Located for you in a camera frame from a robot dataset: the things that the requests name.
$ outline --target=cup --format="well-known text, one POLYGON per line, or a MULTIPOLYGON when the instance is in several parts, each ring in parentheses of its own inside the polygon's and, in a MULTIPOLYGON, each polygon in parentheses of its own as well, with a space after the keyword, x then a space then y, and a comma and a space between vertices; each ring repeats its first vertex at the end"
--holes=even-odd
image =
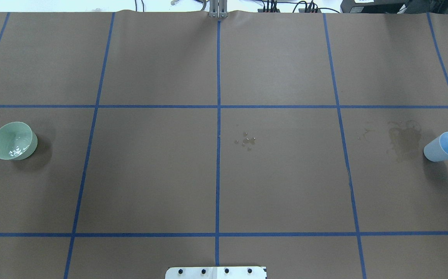
POLYGON ((38 138, 23 122, 10 122, 0 128, 0 159, 22 160, 36 150, 38 138))
POLYGON ((442 133, 426 145, 424 155, 432 162, 448 160, 448 132, 442 133))

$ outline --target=bowl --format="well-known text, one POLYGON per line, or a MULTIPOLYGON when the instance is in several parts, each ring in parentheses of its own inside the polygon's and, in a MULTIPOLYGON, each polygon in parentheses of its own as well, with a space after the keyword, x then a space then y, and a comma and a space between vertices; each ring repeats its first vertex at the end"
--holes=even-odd
POLYGON ((10 122, 0 128, 0 159, 22 160, 36 150, 38 138, 23 122, 10 122))

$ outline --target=white plate with holes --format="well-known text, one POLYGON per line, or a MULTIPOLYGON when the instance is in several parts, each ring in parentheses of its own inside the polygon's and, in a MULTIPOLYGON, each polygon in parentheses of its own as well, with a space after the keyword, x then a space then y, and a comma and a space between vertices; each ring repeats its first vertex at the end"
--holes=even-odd
POLYGON ((165 279, 266 279, 266 267, 169 268, 165 279))

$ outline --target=black wire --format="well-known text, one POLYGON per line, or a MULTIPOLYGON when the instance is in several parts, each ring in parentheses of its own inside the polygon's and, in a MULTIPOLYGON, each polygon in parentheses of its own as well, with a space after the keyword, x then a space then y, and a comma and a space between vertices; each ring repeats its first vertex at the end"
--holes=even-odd
POLYGON ((325 9, 325 10, 333 10, 333 11, 335 11, 335 12, 337 12, 338 14, 340 14, 340 12, 338 12, 338 11, 336 11, 335 9, 331 9, 331 8, 317 8, 317 9, 315 9, 314 11, 315 12, 317 12, 318 10, 323 10, 323 9, 325 9))
POLYGON ((296 6, 294 7, 293 12, 296 10, 296 7, 298 7, 298 5, 300 5, 301 3, 305 3, 305 9, 308 9, 308 3, 306 1, 300 1, 300 2, 296 3, 296 6))

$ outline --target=white bracket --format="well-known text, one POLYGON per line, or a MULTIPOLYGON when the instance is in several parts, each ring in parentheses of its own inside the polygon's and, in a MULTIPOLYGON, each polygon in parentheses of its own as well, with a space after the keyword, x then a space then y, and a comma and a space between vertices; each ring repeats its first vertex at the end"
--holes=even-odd
POLYGON ((227 17, 227 0, 209 0, 209 16, 215 18, 227 17))
POLYGON ((267 279, 266 267, 169 268, 165 279, 267 279))

